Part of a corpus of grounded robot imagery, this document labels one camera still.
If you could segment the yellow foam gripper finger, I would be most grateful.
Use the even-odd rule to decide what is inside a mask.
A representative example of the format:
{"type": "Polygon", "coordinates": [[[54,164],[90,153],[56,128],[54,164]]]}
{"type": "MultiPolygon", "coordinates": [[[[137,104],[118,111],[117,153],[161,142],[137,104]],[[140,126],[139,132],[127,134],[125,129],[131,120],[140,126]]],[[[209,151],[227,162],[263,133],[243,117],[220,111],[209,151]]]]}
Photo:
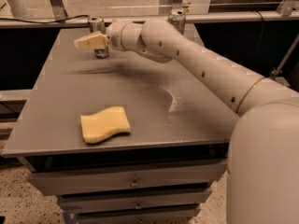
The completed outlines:
{"type": "Polygon", "coordinates": [[[108,46],[107,36],[101,32],[93,32],[74,41],[77,49],[105,49],[108,46]]]}

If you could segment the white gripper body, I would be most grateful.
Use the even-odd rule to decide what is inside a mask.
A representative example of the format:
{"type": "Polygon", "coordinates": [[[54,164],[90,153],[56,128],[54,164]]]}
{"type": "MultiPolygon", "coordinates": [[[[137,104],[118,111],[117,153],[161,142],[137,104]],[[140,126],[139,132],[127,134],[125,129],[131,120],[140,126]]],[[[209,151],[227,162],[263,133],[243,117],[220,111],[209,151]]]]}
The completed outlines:
{"type": "Polygon", "coordinates": [[[126,51],[129,21],[113,21],[106,29],[108,44],[115,50],[126,51]]]}

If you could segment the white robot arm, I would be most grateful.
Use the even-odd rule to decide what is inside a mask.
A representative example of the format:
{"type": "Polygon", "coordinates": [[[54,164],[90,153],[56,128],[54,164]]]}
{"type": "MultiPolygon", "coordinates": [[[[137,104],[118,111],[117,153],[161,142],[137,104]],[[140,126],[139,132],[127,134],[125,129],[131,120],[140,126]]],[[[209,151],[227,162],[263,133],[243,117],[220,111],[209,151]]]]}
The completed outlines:
{"type": "Polygon", "coordinates": [[[174,60],[235,116],[227,154],[226,224],[299,224],[298,93],[185,37],[169,21],[113,21],[77,49],[174,60]]]}

